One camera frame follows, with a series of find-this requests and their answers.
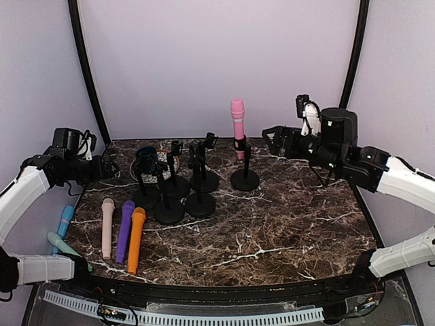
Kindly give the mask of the beige microphone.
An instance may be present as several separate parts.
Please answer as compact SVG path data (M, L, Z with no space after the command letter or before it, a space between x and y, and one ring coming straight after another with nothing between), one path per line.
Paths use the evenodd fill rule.
M101 209L103 214L101 252L103 259L109 260L111 259L112 219L115 210L114 201L111 198L104 199Z

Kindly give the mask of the purple microphone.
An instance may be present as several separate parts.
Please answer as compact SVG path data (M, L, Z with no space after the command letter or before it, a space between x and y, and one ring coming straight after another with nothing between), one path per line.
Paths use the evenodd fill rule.
M131 232L132 214L135 209L135 203L132 200L127 200L122 207L122 220L120 231L118 234L118 242L116 248L116 263L123 264L126 255L126 248Z

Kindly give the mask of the pink microphone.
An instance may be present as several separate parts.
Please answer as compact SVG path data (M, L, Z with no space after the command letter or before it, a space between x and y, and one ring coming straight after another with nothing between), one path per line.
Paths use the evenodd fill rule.
M234 129L234 148L239 160L244 158L245 154L245 131L244 131L244 116L245 105L241 98L236 98L231 101L230 112L233 120Z

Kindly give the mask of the black stand of green microphone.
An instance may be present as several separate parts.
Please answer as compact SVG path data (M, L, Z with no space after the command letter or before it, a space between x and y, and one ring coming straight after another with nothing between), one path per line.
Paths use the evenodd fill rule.
M156 167L151 171L150 174L156 172ZM133 194L133 202L136 207L141 207L145 210L153 209L160 202L160 192L155 187L146 186L143 182L141 175L143 172L137 168L137 178L139 183L139 189Z

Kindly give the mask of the black stand of pink microphone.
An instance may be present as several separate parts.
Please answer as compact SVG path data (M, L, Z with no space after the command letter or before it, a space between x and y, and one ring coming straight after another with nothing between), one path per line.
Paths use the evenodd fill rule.
M242 169L238 169L232 173L230 178L231 186L242 192L250 192L255 190L260 184L260 178L256 172L249 168L249 162L251 159L251 147L246 141L246 137L243 139L233 139L234 148L236 150L244 151Z

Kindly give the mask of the orange microphone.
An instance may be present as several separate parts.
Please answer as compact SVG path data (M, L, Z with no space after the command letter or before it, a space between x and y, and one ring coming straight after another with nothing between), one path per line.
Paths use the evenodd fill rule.
M130 246L128 251L128 273L136 274L139 265L139 252L143 224L146 220L145 209L137 207L132 214L132 228L130 234Z

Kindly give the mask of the blue microphone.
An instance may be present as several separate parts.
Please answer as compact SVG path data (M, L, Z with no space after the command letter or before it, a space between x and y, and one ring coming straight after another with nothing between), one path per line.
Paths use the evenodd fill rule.
M66 236L69 224L73 219L75 209L72 206L66 206L63 210L62 216L60 218L60 224L57 232L48 232L47 239L52 245L52 254L56 255L59 253L60 249L56 246L59 240L63 240Z

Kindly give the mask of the black stand of blue microphone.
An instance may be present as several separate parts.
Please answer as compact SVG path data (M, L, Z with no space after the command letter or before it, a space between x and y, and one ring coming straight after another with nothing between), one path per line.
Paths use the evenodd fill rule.
M170 178L167 181L167 195L170 199L174 200L181 200L190 193L190 182L175 172L175 157L181 155L182 149L183 143L174 140L171 141L171 150L167 154L167 166L170 172Z

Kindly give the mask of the black stand of purple microphone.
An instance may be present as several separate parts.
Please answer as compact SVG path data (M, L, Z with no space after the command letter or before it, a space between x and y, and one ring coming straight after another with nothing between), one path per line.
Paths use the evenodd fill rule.
M162 202L159 202L154 208L154 217L161 225L176 225L185 215L184 205L178 201L169 198L167 192L167 185L164 180L163 172L167 169L164 162L157 161L156 163L156 177L158 188L162 196Z

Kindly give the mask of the black stand of beige microphone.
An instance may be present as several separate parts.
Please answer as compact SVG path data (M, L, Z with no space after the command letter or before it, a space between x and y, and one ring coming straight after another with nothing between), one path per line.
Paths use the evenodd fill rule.
M214 133L208 132L204 141L199 141L198 145L193 145L189 148L190 159L188 161L189 169L193 169L194 159L198 158L200 163L200 177L201 177L201 191L205 193L211 193L215 191L219 186L219 177L216 173L207 171L205 165L205 150L213 149L218 140L218 136Z

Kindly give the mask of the green microphone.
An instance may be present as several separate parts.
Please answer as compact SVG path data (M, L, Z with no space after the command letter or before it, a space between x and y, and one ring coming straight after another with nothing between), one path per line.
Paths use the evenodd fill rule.
M52 254L55 258L68 258L71 261L74 261L73 258L82 256L72 247L70 247L61 237L55 232L47 233L48 242L55 248L58 249L58 253Z

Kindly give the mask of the black stand of orange microphone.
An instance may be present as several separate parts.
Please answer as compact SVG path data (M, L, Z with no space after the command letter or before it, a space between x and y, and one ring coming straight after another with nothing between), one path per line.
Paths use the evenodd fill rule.
M193 190L194 194L189 195L185 201L186 212L195 218L205 218L213 214L216 208L215 198L207 193L203 193L201 164L205 161L204 156L199 154L199 151L191 145L189 148L190 159L188 166L192 169Z

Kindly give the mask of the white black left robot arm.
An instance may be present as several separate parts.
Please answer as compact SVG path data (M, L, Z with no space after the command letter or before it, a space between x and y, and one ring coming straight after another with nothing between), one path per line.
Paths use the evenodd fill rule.
M43 154L27 158L17 177L1 192L1 242L31 205L48 190L72 181L80 186L114 177L118 165L108 156L93 155L97 138L89 131L57 128ZM1 250L1 292L21 285L68 280L81 296L96 290L88 262L71 253L17 255Z

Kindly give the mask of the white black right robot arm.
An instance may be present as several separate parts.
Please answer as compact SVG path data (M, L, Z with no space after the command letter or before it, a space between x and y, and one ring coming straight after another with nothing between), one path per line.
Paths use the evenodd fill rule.
M406 160L372 146L358 146L358 117L342 108L326 108L315 114L298 112L302 128L276 126L262 131L270 152L288 159L306 160L325 168L337 179L400 198L434 212L434 177ZM360 295L392 272L422 263L434 266L434 228L390 247L360 255L347 289Z

